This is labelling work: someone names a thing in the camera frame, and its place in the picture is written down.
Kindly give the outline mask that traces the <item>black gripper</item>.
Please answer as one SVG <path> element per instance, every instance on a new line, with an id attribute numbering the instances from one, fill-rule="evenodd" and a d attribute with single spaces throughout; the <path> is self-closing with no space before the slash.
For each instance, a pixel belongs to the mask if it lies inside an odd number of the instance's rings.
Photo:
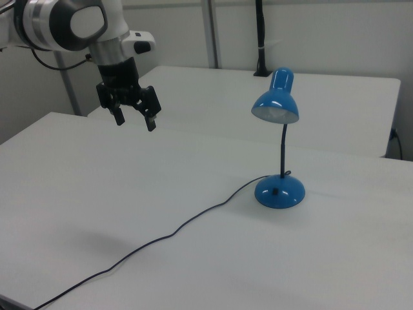
<path id="1" fill-rule="evenodd" d="M 131 106 L 145 118 L 149 132 L 156 128 L 156 116 L 161 105 L 153 86 L 141 88 L 139 74 L 133 57 L 115 65 L 98 65 L 102 82 L 96 86 L 101 107 L 108 109 L 121 126 L 125 122 L 121 105 Z"/>

